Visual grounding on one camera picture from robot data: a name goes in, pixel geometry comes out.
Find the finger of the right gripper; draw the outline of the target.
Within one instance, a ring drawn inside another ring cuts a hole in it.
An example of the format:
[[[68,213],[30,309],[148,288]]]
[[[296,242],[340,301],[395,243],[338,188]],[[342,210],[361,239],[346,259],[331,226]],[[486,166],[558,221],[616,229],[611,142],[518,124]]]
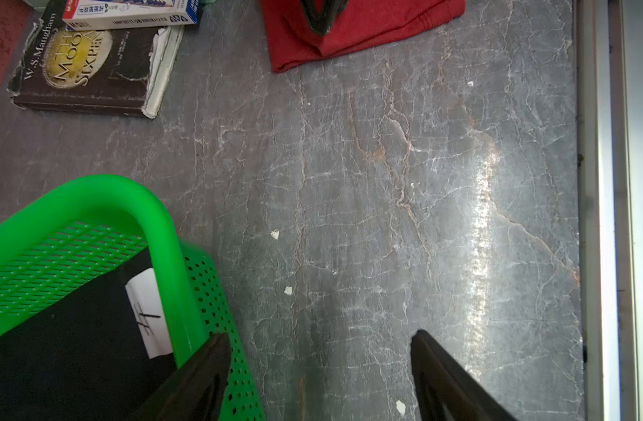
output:
[[[348,3],[348,0],[323,0],[318,5],[314,0],[300,1],[309,29],[320,36],[326,36],[330,32]]]

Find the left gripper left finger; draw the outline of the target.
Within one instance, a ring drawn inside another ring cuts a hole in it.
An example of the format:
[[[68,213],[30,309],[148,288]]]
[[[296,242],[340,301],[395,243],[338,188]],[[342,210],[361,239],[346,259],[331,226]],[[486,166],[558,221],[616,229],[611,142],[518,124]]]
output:
[[[212,336],[129,419],[218,420],[231,361],[229,335]]]

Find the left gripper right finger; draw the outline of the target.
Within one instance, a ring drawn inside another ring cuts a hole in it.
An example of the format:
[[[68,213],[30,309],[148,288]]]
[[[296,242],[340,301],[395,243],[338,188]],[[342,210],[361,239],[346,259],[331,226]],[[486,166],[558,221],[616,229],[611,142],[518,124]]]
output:
[[[412,337],[414,390],[423,420],[513,420],[426,331]]]

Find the red t-shirt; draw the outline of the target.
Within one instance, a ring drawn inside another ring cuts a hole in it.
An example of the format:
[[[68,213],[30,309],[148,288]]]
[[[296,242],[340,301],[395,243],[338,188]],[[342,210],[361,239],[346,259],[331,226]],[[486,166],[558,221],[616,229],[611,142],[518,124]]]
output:
[[[309,29],[300,1],[261,3],[275,73],[414,37],[461,17],[465,6],[465,1],[349,1],[330,32],[320,36]]]

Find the black t-shirt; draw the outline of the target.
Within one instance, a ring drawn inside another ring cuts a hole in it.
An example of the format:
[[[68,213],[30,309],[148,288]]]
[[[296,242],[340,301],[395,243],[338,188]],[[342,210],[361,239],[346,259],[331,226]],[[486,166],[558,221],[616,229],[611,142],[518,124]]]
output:
[[[0,420],[125,420],[174,373],[126,293],[149,268],[143,251],[0,337]]]

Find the green plastic basket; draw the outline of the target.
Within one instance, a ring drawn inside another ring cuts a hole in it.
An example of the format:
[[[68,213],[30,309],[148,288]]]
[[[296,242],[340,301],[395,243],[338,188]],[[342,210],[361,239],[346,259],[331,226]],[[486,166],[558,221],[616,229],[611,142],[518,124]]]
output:
[[[151,257],[177,363],[205,340],[227,334],[232,360],[220,417],[264,419],[211,257],[179,238],[149,189],[119,175],[67,182],[0,224],[0,337],[143,250]]]

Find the dark paperback book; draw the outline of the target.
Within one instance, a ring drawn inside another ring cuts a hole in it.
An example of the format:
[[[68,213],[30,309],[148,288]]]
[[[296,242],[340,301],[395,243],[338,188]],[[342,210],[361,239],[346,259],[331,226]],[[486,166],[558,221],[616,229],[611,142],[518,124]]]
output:
[[[51,1],[9,82],[14,105],[155,119],[181,45],[180,26],[75,31]]]

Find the white red pen box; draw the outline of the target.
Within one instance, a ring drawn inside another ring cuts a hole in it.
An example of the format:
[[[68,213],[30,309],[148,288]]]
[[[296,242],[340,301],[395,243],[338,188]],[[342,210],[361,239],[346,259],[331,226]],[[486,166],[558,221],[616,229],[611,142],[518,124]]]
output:
[[[76,31],[115,30],[198,23],[198,0],[67,1],[62,20]]]

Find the aluminium front rail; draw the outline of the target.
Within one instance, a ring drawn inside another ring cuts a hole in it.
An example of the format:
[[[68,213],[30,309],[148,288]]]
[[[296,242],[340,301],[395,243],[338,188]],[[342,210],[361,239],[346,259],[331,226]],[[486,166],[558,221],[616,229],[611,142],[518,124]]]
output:
[[[643,420],[643,1],[574,12],[586,417]]]

